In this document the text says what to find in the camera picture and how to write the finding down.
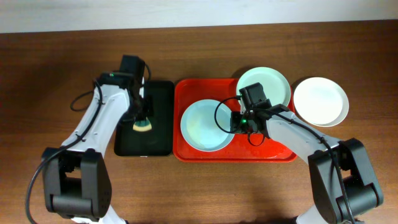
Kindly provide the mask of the green and yellow sponge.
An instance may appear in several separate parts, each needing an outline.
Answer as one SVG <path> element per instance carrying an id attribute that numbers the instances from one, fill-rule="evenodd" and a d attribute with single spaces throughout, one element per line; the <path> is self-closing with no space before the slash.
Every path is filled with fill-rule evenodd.
<path id="1" fill-rule="evenodd" d="M 137 132 L 147 132 L 152 129 L 152 125 L 148 119 L 135 121 L 132 129 Z"/>

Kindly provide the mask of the pale green plate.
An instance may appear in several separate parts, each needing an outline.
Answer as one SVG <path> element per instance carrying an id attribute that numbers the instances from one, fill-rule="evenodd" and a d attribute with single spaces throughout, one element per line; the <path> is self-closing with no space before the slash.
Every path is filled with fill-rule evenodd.
<path id="1" fill-rule="evenodd" d="M 270 99 L 272 106 L 283 104 L 288 106 L 291 99 L 291 88 L 287 79 L 273 68 L 256 67 L 246 71 L 238 80 L 236 94 L 239 90 L 260 83 L 263 87 L 265 96 Z"/>

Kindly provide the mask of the light blue plate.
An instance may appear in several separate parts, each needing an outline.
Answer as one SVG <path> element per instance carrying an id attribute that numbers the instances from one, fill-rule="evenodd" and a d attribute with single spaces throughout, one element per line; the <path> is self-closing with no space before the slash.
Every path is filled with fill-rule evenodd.
<path id="1" fill-rule="evenodd" d="M 215 123 L 214 115 L 219 103 L 210 99 L 199 100 L 183 112 L 180 121 L 182 136 L 191 147 L 198 151 L 219 151 L 234 138 L 234 134 L 222 131 Z"/>

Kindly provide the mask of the white plate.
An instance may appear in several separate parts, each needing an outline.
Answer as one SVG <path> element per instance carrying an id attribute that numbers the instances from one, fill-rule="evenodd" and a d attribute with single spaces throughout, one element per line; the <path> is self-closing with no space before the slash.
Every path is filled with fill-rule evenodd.
<path id="1" fill-rule="evenodd" d="M 296 112 L 319 127 L 340 124 L 348 115 L 349 99 L 336 82 L 322 77 L 307 78 L 294 90 Z"/>

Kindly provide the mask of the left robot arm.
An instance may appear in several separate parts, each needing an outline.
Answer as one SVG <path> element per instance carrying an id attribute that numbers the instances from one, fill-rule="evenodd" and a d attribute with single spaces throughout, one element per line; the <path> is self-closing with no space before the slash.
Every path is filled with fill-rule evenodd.
<path id="1" fill-rule="evenodd" d="M 120 120 L 144 118 L 144 82 L 132 72 L 103 73 L 74 132 L 42 154 L 45 207 L 76 223 L 125 223 L 111 206 L 112 186 L 104 163 Z"/>

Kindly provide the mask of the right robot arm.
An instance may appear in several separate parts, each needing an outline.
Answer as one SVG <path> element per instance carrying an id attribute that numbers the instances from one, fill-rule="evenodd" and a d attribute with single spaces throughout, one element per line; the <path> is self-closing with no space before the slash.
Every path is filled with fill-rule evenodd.
<path id="1" fill-rule="evenodd" d="M 384 202 L 366 148 L 355 138 L 323 134 L 282 105 L 232 112 L 231 130 L 262 134 L 308 164 L 314 204 L 294 223 L 356 223 L 356 216 Z"/>

